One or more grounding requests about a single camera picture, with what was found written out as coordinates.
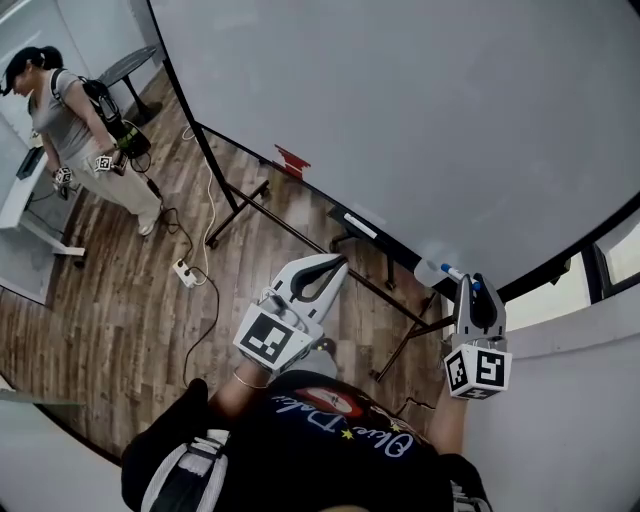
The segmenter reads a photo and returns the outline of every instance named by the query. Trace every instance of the white wall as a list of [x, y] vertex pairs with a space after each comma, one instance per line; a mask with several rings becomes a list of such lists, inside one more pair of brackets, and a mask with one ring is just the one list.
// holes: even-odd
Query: white wall
[[[25, 46], [47, 45], [60, 50], [69, 69], [77, 74], [88, 73], [54, 0], [19, 3], [0, 18], [0, 73], [4, 73], [11, 58]], [[28, 142], [32, 123], [27, 112], [27, 100], [13, 94], [2, 98], [0, 114], [20, 138]]]
[[[92, 77], [98, 78], [122, 57], [146, 46], [127, 0], [56, 1]], [[157, 71], [157, 65], [149, 60], [131, 74], [138, 93]], [[133, 103], [131, 93], [122, 83], [114, 85], [111, 93], [123, 110]]]
[[[0, 377], [0, 388], [8, 388]], [[0, 503], [7, 512], [125, 512], [120, 468], [33, 405], [0, 401]]]
[[27, 145], [13, 131], [11, 125], [0, 114], [0, 208], [4, 204], [15, 180], [20, 163], [27, 155]]
[[496, 512], [624, 512], [640, 497], [640, 286], [509, 335], [510, 389], [470, 406]]
[[149, 10], [147, 0], [129, 0], [129, 7], [131, 8], [131, 12], [133, 13], [133, 17], [138, 24], [138, 27], [140, 28], [145, 45], [158, 46], [158, 52], [153, 57], [154, 62], [157, 65], [162, 64], [164, 52], [160, 45], [160, 37], [158, 37], [158, 32], [153, 24], [153, 18], [151, 17], [151, 11]]

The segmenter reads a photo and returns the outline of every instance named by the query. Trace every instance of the gray shirt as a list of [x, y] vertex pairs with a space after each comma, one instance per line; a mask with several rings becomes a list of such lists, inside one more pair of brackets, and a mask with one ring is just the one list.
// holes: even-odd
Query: gray shirt
[[[78, 80], [76, 75], [67, 70], [58, 75], [58, 92], [63, 101], [71, 84]], [[29, 100], [29, 113], [33, 119], [34, 131], [49, 136], [62, 164], [69, 161], [93, 137], [86, 123], [73, 110], [54, 98], [50, 83], [42, 91], [42, 102], [37, 108]]]

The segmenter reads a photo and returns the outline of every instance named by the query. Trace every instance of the table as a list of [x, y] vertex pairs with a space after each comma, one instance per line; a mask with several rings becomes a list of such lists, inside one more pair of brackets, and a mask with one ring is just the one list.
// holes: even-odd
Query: table
[[31, 231], [42, 241], [49, 244], [52, 247], [54, 254], [84, 258], [86, 254], [85, 249], [64, 245], [60, 240], [52, 237], [44, 229], [34, 224], [30, 219], [23, 215], [33, 189], [47, 167], [47, 161], [48, 157], [45, 153], [36, 164], [31, 176], [24, 180], [20, 180], [16, 177], [13, 182], [13, 186], [11, 187], [11, 191], [9, 192], [9, 196], [0, 210], [0, 229], [15, 229], [18, 226], [22, 226]]
[[129, 78], [129, 75], [153, 57], [156, 51], [157, 48], [155, 46], [147, 46], [146, 48], [136, 50], [116, 62], [113, 66], [102, 73], [98, 79], [107, 87], [111, 87], [120, 80], [125, 83], [133, 96], [136, 106], [138, 107], [138, 113], [131, 119], [131, 122], [137, 126], [144, 126], [162, 110], [162, 103], [160, 102], [153, 102], [149, 103], [149, 105], [145, 105], [133, 88], [131, 79]]

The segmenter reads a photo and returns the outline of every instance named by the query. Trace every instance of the person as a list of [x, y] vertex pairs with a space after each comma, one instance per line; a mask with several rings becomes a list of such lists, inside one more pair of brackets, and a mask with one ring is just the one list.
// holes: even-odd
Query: person
[[[335, 343], [322, 340], [268, 385], [270, 375], [245, 359], [209, 401], [205, 382], [192, 381], [124, 451], [127, 506], [141, 510], [173, 450], [225, 429], [228, 465], [215, 511], [490, 511], [478, 472], [461, 455], [467, 402], [445, 385], [424, 439], [336, 380], [334, 352]], [[187, 493], [196, 496], [183, 496], [172, 488], [179, 480], [169, 474], [163, 489], [174, 501], [163, 494], [163, 506], [152, 510], [196, 510], [202, 489], [192, 486]]]
[[111, 155], [116, 148], [77, 76], [67, 70], [60, 72], [56, 86], [62, 101], [54, 97], [51, 78], [62, 67], [62, 55], [57, 49], [24, 48], [7, 66], [3, 95], [13, 91], [29, 97], [33, 130], [42, 136], [47, 167], [52, 173], [68, 167], [73, 179], [83, 187], [137, 215], [138, 232], [150, 234], [160, 216], [160, 199], [129, 166], [123, 176], [94, 172], [96, 158]]

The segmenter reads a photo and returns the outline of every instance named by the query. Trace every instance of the black cable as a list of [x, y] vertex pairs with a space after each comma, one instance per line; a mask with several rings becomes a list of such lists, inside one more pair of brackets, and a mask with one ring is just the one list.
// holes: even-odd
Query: black cable
[[60, 231], [59, 229], [56, 229], [53, 226], [51, 226], [46, 220], [44, 220], [42, 217], [40, 217], [40, 215], [35, 213], [33, 210], [27, 208], [27, 211], [31, 215], [33, 215], [36, 219], [38, 219], [40, 222], [42, 222], [45, 226], [47, 226], [50, 230], [55, 231], [56, 233], [60, 233], [62, 236], [64, 236], [64, 231]]
[[132, 158], [131, 159], [131, 169], [133, 169], [134, 172], [137, 172], [138, 174], [145, 174], [150, 168], [151, 168], [151, 155], [149, 154], [149, 152], [147, 151], [146, 153], [143, 153], [143, 155], [147, 155], [149, 157], [149, 163], [147, 164], [146, 169], [144, 170], [138, 170], [135, 168], [134, 164], [138, 165], [138, 158]]
[[[168, 214], [171, 212], [174, 212], [176, 215], [175, 222], [170, 222], [165, 218], [165, 217], [168, 217]], [[160, 221], [167, 227], [167, 231], [169, 232], [170, 235], [175, 235], [178, 231], [182, 231], [185, 234], [185, 236], [189, 240], [189, 250], [187, 251], [187, 254], [185, 254], [181, 259], [186, 260], [191, 254], [191, 251], [193, 251], [193, 247], [194, 247], [193, 240], [191, 240], [189, 233], [187, 233], [187, 230], [184, 229], [184, 227], [180, 223], [180, 218], [178, 217], [177, 208], [169, 208], [168, 210], [165, 210], [164, 212], [162, 212], [162, 215], [160, 216]]]
[[220, 290], [218, 290], [216, 283], [214, 283], [213, 279], [211, 279], [207, 274], [205, 274], [198, 267], [191, 267], [191, 271], [194, 271], [194, 270], [197, 270], [204, 277], [206, 277], [207, 281], [209, 281], [213, 285], [213, 288], [216, 290], [216, 317], [213, 320], [211, 327], [209, 327], [206, 330], [206, 332], [202, 336], [200, 336], [200, 339], [198, 339], [198, 341], [196, 341], [193, 345], [191, 345], [191, 348], [187, 351], [187, 355], [184, 356], [184, 367], [182, 368], [182, 382], [184, 382], [184, 386], [187, 388], [189, 387], [189, 385], [187, 384], [187, 363], [189, 362], [189, 356], [191, 355], [191, 352], [193, 352], [193, 350], [198, 345], [200, 345], [200, 343], [202, 343], [202, 341], [211, 333], [211, 331], [213, 331], [214, 327], [218, 323], [218, 316], [220, 315]]
[[54, 190], [51, 194], [47, 194], [44, 197], [39, 197], [38, 199], [32, 199], [30, 204], [37, 203], [38, 201], [44, 201], [45, 199], [49, 199], [52, 195], [54, 195], [56, 191]]
[[430, 411], [435, 411], [436, 410], [436, 408], [433, 405], [428, 404], [426, 402], [418, 402], [418, 401], [414, 400], [413, 398], [411, 398], [410, 396], [408, 396], [407, 399], [404, 401], [404, 405], [402, 407], [400, 407], [400, 409], [396, 413], [396, 416], [400, 416], [402, 414], [402, 412], [405, 410], [405, 408], [407, 407], [409, 402], [411, 402], [414, 405], [419, 405], [420, 407], [424, 407], [425, 409], [429, 409]]

